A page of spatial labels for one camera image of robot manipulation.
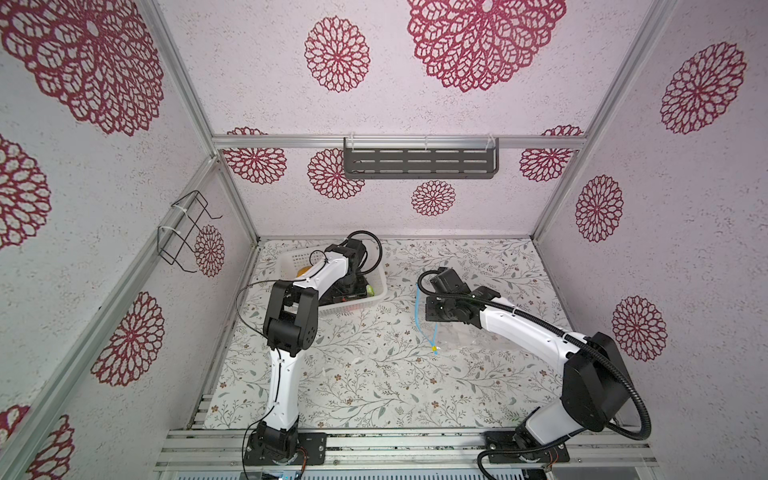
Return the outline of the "clear zip top bag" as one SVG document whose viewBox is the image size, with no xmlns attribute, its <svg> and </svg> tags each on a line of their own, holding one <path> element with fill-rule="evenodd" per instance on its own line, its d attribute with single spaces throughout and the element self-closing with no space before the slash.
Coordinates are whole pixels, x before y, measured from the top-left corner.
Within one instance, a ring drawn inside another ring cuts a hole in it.
<svg viewBox="0 0 768 480">
<path fill-rule="evenodd" d="M 419 324 L 442 350 L 475 348 L 506 351 L 513 348 L 530 352 L 542 347 L 548 338 L 548 330 L 527 318 L 523 312 L 502 297 L 493 300 L 481 313 L 483 328 L 462 323 L 437 323 L 425 319 L 426 295 L 423 286 L 419 288 L 424 309 L 418 314 Z"/>
</svg>

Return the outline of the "white perforated plastic basket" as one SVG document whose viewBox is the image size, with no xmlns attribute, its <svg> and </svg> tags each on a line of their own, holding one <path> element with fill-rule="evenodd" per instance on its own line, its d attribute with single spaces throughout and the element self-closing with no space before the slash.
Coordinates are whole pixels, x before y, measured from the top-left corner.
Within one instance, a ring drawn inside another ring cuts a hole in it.
<svg viewBox="0 0 768 480">
<path fill-rule="evenodd" d="M 315 247 L 310 247 L 288 251 L 278 255 L 276 259 L 276 272 L 278 276 L 281 279 L 289 280 L 296 278 L 297 272 L 300 269 L 311 266 L 312 251 L 314 250 Z M 372 273 L 365 274 L 365 278 L 368 285 L 373 289 L 373 296 L 343 303 L 320 306 L 319 316 L 325 318 L 332 315 L 347 315 L 354 311 L 373 308 L 380 304 L 388 294 L 383 267 L 379 265 Z"/>
</svg>

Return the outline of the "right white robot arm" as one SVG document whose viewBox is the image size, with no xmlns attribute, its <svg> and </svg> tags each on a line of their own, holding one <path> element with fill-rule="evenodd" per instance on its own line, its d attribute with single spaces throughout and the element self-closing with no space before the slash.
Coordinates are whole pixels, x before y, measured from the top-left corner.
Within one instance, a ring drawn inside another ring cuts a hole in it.
<svg viewBox="0 0 768 480">
<path fill-rule="evenodd" d="M 530 314 L 489 287 L 470 288 L 448 267 L 417 280 L 427 298 L 426 317 L 461 323 L 511 341 L 561 376 L 561 393 L 516 428 L 512 446 L 526 455 L 552 448 L 585 431 L 616 429 L 616 414 L 637 397 L 615 342 L 603 333 L 566 331 Z"/>
</svg>

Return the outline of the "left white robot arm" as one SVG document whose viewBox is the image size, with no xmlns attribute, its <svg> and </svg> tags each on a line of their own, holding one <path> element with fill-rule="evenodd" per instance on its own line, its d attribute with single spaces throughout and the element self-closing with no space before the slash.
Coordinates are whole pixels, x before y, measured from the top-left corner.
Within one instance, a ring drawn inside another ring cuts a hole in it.
<svg viewBox="0 0 768 480">
<path fill-rule="evenodd" d="M 281 460 L 298 448 L 298 387 L 304 353 L 317 335 L 320 300 L 334 287 L 356 291 L 367 259 L 364 244 L 351 237 L 312 254 L 317 261 L 306 272 L 274 283 L 263 322 L 271 378 L 267 412 L 254 441 Z"/>
</svg>

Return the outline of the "grey slotted wall shelf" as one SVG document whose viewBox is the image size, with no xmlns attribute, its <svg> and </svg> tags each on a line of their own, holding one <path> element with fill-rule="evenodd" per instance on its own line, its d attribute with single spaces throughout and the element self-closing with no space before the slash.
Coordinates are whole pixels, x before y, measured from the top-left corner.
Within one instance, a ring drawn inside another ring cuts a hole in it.
<svg viewBox="0 0 768 480">
<path fill-rule="evenodd" d="M 342 166 L 354 180 L 487 180 L 499 171 L 495 138 L 480 147 L 358 146 L 345 138 Z"/>
</svg>

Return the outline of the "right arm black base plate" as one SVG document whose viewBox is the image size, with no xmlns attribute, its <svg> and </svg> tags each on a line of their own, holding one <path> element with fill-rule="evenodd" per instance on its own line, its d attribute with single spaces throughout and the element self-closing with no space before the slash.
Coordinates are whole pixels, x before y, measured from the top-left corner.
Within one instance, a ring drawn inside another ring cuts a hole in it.
<svg viewBox="0 0 768 480">
<path fill-rule="evenodd" d="M 571 460 L 564 444 L 544 449 L 536 440 L 512 430 L 486 431 L 483 434 L 485 449 L 490 451 L 486 459 L 491 464 L 503 463 L 567 463 Z"/>
</svg>

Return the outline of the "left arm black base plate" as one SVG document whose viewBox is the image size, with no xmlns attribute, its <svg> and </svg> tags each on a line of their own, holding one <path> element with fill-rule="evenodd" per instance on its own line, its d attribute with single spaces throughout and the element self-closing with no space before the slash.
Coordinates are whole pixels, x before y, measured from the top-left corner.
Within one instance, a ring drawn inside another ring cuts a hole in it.
<svg viewBox="0 0 768 480">
<path fill-rule="evenodd" d="M 245 447 L 244 465 L 317 466 L 325 463 L 328 435 L 324 432 L 251 433 Z"/>
</svg>

